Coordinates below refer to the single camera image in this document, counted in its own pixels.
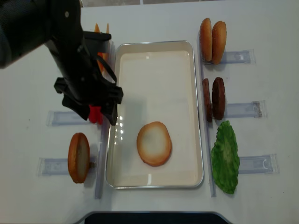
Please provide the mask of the dark robot base bottom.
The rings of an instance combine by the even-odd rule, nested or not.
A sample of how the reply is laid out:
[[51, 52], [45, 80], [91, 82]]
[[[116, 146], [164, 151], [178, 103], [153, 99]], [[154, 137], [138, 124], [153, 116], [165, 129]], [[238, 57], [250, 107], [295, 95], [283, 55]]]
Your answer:
[[78, 224], [230, 224], [216, 212], [91, 212]]

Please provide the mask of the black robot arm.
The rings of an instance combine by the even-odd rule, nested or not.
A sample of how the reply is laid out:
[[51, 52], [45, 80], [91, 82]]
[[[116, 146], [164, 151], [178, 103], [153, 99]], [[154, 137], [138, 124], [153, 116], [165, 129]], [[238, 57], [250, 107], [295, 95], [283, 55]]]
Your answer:
[[78, 0], [3, 0], [0, 3], [0, 67], [19, 60], [41, 45], [54, 58], [62, 76], [55, 90], [63, 106], [88, 119], [91, 106], [115, 125], [123, 98], [117, 77], [101, 53], [111, 35], [84, 31]]

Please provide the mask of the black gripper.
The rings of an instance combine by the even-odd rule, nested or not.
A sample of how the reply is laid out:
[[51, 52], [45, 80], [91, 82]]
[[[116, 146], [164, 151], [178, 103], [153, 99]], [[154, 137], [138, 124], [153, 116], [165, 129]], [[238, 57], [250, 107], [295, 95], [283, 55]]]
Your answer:
[[67, 91], [62, 105], [73, 110], [82, 119], [87, 120], [90, 109], [88, 104], [101, 105], [101, 113], [116, 125], [117, 105], [123, 98], [121, 87], [116, 86], [117, 78], [109, 64], [99, 56], [107, 50], [106, 41], [86, 40], [77, 47], [48, 42], [48, 48], [60, 69]]

